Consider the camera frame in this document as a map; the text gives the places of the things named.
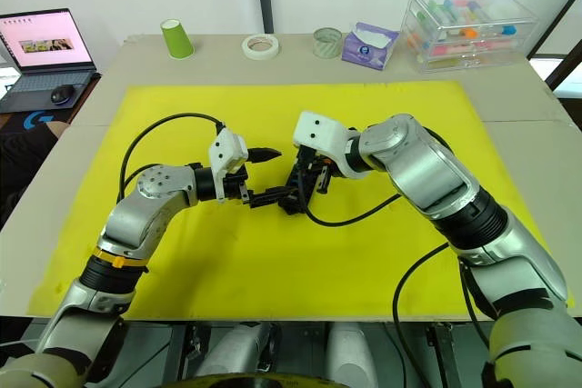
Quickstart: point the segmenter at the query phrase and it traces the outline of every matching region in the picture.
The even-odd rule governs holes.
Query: masking tape roll
[[[257,61],[274,58],[279,53],[279,40],[268,34],[250,35],[241,45],[245,56]]]

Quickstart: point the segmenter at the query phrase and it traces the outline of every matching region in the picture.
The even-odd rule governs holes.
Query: white table surface
[[[567,278],[577,302],[570,313],[582,316],[582,133],[523,57],[509,66],[423,75],[400,45],[386,70],[378,72],[338,58],[316,58],[311,35],[278,37],[281,53],[266,62],[242,55],[243,35],[195,37],[195,55],[181,61],[167,56],[159,35],[131,37],[0,233],[0,314],[26,315],[69,206],[128,86],[457,80]]]

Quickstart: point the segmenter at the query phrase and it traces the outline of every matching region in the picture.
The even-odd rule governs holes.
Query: mouse pad
[[[123,154],[148,125],[171,114],[207,113],[241,134],[248,147],[280,150],[283,156],[275,160],[246,166],[247,186],[259,193],[285,183],[296,158],[292,136],[302,110],[358,130],[392,114],[413,114],[443,136],[481,184],[541,241],[485,127],[455,82],[133,87],[79,188],[29,314],[50,316],[82,272],[115,206]],[[135,149],[128,174],[148,163],[208,165],[214,137],[214,125],[206,120],[164,124]],[[340,221],[395,192],[382,173],[362,180],[334,178],[328,194],[314,195],[311,208],[323,220]],[[289,216],[277,205],[251,210],[237,200],[201,202],[170,223],[124,317],[386,320],[403,273],[444,241],[404,199],[339,228],[319,226],[303,214]],[[411,276],[400,313],[408,320],[468,318],[452,250]]]
[[[68,122],[75,111],[77,111],[77,108],[13,113],[10,114],[8,121],[0,128],[0,134],[27,131],[38,124],[46,122]]]

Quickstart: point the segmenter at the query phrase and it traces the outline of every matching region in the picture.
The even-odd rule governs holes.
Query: black cable
[[[402,197],[400,194],[394,194],[393,196],[387,198],[384,202],[382,202],[378,206],[370,209],[369,211],[359,215],[358,217],[350,218],[349,220],[344,220],[343,222],[325,222],[324,220],[320,220],[317,217],[315,217],[311,213],[311,211],[309,211],[309,207],[307,206],[307,201],[306,201],[305,188],[303,186],[303,170],[299,170],[297,172],[297,194],[298,194],[297,197],[299,198],[299,204],[301,204],[301,208],[306,213],[306,215],[311,219],[311,221],[314,223],[317,223],[317,224],[321,224],[322,226],[327,226],[327,227],[347,226],[348,224],[353,224],[353,223],[359,222],[360,220],[364,220],[365,218],[369,217],[370,215],[377,213],[383,207],[391,204],[396,199],[399,199],[400,197]]]
[[[400,282],[398,282],[398,285],[396,286],[396,289],[394,291],[394,298],[392,299],[392,316],[394,317],[394,326],[396,327],[396,332],[398,333],[398,339],[402,343],[402,348],[404,349],[406,356],[408,356],[408,360],[416,370],[416,374],[418,374],[420,382],[422,382],[422,384],[426,388],[431,388],[430,382],[426,378],[425,373],[422,371],[420,364],[413,355],[412,350],[410,350],[410,347],[408,346],[408,343],[406,342],[406,339],[404,338],[404,335],[402,333],[402,327],[400,326],[400,318],[398,317],[398,299],[400,298],[402,288],[404,287],[404,284],[406,283],[408,277],[410,277],[410,274],[412,274],[422,263],[426,262],[439,252],[442,252],[447,247],[448,243],[441,244],[436,249],[431,250],[430,252],[422,256],[414,264],[412,264],[412,266],[406,271],[406,273],[404,273],[404,275],[400,279]]]
[[[170,345],[170,342],[169,342],[169,341],[168,341],[168,342],[167,342],[165,345],[163,345],[163,346],[162,346],[162,347],[161,347],[161,348],[160,348],[160,349],[159,349],[157,352],[155,352],[153,355],[151,355],[151,356],[150,356],[150,357],[147,359],[147,361],[145,361],[145,362],[144,362],[144,363],[142,363],[142,364],[141,364],[139,367],[137,367],[135,370],[133,370],[133,371],[131,372],[131,374],[129,374],[129,375],[128,375],[128,376],[127,376],[125,379],[124,379],[124,381],[123,381],[123,382],[121,382],[121,385],[119,385],[117,388],[122,388],[122,386],[124,386],[126,383],[128,383],[128,382],[129,382],[129,380],[130,380],[132,377],[134,377],[134,376],[137,374],[137,372],[139,372],[139,371],[140,371],[142,368],[144,368],[146,365],[148,365],[149,363],[151,363],[151,362],[154,360],[154,358],[155,358],[156,356],[158,356],[158,355],[159,355],[161,352],[163,352],[163,351],[164,351],[164,349],[165,349],[165,348],[167,348],[167,346],[168,346],[168,345]]]
[[[388,340],[394,345],[396,352],[398,353],[398,358],[400,358],[400,365],[402,366],[402,386],[406,388],[406,363],[404,362],[404,356],[402,352],[400,352],[400,347],[396,344],[396,340],[392,336],[392,334],[388,331],[388,323],[384,323],[384,330],[386,331],[386,335],[388,336]]]
[[[144,138],[144,136],[146,136],[149,132],[156,129],[159,125],[164,124],[165,122],[169,122],[170,120],[175,120],[176,118],[184,118],[184,117],[204,118],[205,120],[209,120],[216,125],[216,132],[217,133],[220,132],[220,129],[222,127],[224,127],[224,124],[220,120],[214,118],[211,115],[200,114],[200,113],[174,114],[174,115],[170,115],[168,117],[162,118],[161,120],[158,120],[157,122],[149,125],[146,129],[144,129],[134,139],[134,141],[129,145],[129,147],[127,148],[127,151],[125,152],[124,159],[121,163],[121,169],[119,171],[119,193],[117,196],[119,201],[121,201],[125,197],[125,169],[127,168],[127,162],[129,161],[129,157],[131,156],[131,153],[134,151],[137,144],[141,141],[142,138]]]
[[[477,331],[479,338],[481,338],[481,341],[483,342],[485,347],[488,349],[489,348],[489,340],[487,339],[487,335],[485,335],[485,332],[483,332],[483,329],[481,329],[481,325],[479,324],[477,316],[475,315],[475,310],[473,309],[473,304],[471,303],[471,297],[469,296],[467,281],[465,280],[465,276],[463,275],[463,269],[465,269],[465,268],[467,268],[465,266],[465,263],[463,263],[463,261],[461,261],[459,259],[458,260],[458,269],[459,269],[459,272],[461,274],[461,288],[463,288],[463,297],[465,297],[465,304],[467,305],[469,317],[471,317],[471,322],[473,322],[473,325],[475,326],[475,330]]]
[[[154,166],[156,166],[156,165],[160,165],[160,164],[146,164],[146,165],[142,165],[142,166],[141,166],[141,167],[139,167],[137,170],[135,170],[133,173],[131,173],[131,174],[129,175],[129,177],[128,177],[127,179],[125,179],[125,182],[124,182],[124,190],[127,188],[127,186],[129,185],[129,183],[130,183],[131,181],[133,181],[133,180],[134,180],[134,178],[135,178],[135,177],[136,177],[138,174],[140,174],[140,173],[142,173],[144,170],[147,170],[148,168],[150,168],[150,167],[154,167]],[[119,203],[120,201],[121,201],[121,199],[119,198],[119,194],[118,194],[118,195],[117,195],[117,202]]]
[[[433,138],[435,138],[444,147],[446,147],[448,150],[450,150],[451,152],[453,152],[453,149],[451,149],[450,145],[448,145],[448,143],[445,141],[445,138],[443,138],[442,136],[440,136],[439,134],[437,134],[432,129],[428,129],[427,127],[425,127],[425,129],[430,134],[430,136],[432,136]]]

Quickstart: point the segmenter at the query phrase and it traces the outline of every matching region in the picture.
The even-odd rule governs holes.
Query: purple tissue box
[[[358,22],[344,41],[342,59],[349,63],[384,70],[399,32]]]

